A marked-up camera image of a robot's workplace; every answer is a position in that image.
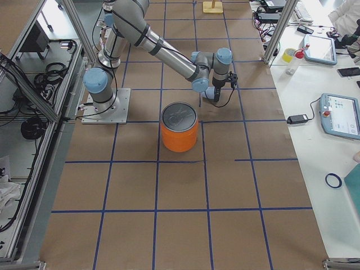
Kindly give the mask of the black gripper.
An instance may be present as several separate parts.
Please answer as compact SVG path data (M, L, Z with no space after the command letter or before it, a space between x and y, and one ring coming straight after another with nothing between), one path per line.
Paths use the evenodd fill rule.
M212 85L214 88L214 102L218 102L221 96L221 88L224 87L226 83L231 85L231 88L235 89L237 86L237 74L229 71L224 74L219 74L217 72L213 73Z

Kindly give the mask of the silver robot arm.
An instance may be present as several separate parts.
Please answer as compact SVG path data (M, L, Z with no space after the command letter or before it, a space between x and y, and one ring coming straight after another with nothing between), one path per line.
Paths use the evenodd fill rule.
M237 75L230 71L232 52L220 48L217 52L195 51L186 57L163 37L156 34L145 20L149 1L106 1L110 11L111 33L97 55L96 65L111 75L121 63L126 44L141 47L191 82L192 90L218 102L226 83L237 86Z

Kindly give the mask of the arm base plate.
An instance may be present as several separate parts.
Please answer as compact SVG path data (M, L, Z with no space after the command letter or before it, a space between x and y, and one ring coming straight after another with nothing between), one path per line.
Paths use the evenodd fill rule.
M130 88L118 88L113 90L113 97L106 103L96 103L93 101L91 94L88 94L87 102L92 105L86 106L83 124L126 124L128 118L129 102L131 97Z

